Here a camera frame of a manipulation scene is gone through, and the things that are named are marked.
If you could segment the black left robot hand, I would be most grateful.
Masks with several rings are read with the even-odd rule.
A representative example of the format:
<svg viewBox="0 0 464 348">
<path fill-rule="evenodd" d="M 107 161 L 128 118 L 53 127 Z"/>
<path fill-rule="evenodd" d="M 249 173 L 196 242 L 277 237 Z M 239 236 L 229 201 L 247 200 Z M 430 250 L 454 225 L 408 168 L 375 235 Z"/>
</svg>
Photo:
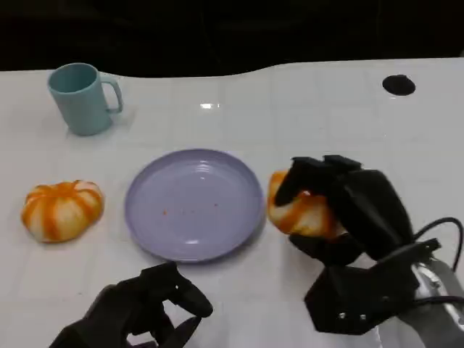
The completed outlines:
<svg viewBox="0 0 464 348">
<path fill-rule="evenodd" d="M 129 335 L 149 333 L 138 347 L 184 347 L 213 306 L 175 262 L 103 288 L 86 314 L 64 327 L 52 347 L 132 347 Z"/>
</svg>

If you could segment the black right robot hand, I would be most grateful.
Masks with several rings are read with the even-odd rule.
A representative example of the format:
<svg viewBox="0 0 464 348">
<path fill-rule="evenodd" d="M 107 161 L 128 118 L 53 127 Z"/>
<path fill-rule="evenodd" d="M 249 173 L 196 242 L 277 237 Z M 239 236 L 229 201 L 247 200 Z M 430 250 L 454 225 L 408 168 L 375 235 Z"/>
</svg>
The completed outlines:
<svg viewBox="0 0 464 348">
<path fill-rule="evenodd" d="M 268 214 L 298 250 L 325 266 L 345 266 L 361 254 L 379 261 L 413 242 L 388 178 L 338 154 L 294 157 L 288 171 L 274 173 Z"/>
</svg>

